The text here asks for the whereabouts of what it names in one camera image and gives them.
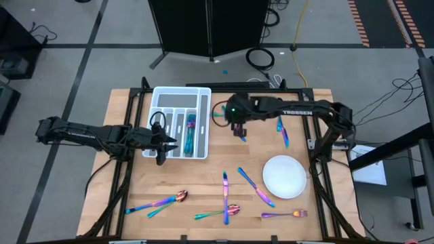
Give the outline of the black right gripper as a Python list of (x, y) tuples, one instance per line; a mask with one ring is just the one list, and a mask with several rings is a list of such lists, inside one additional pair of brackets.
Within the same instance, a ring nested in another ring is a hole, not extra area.
[(226, 102), (225, 119), (229, 124), (232, 124), (232, 131), (234, 135), (238, 134), (244, 136), (245, 129), (244, 123), (252, 120), (252, 103), (248, 94), (233, 94)]

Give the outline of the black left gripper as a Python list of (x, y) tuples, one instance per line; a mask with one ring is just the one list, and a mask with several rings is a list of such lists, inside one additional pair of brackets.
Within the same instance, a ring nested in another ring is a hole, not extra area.
[(156, 163), (163, 165), (165, 153), (177, 149), (176, 145), (163, 144), (164, 142), (176, 142), (176, 139), (165, 134), (159, 122), (154, 122), (151, 129), (137, 127), (130, 136), (130, 146), (141, 150), (155, 150), (157, 152)]

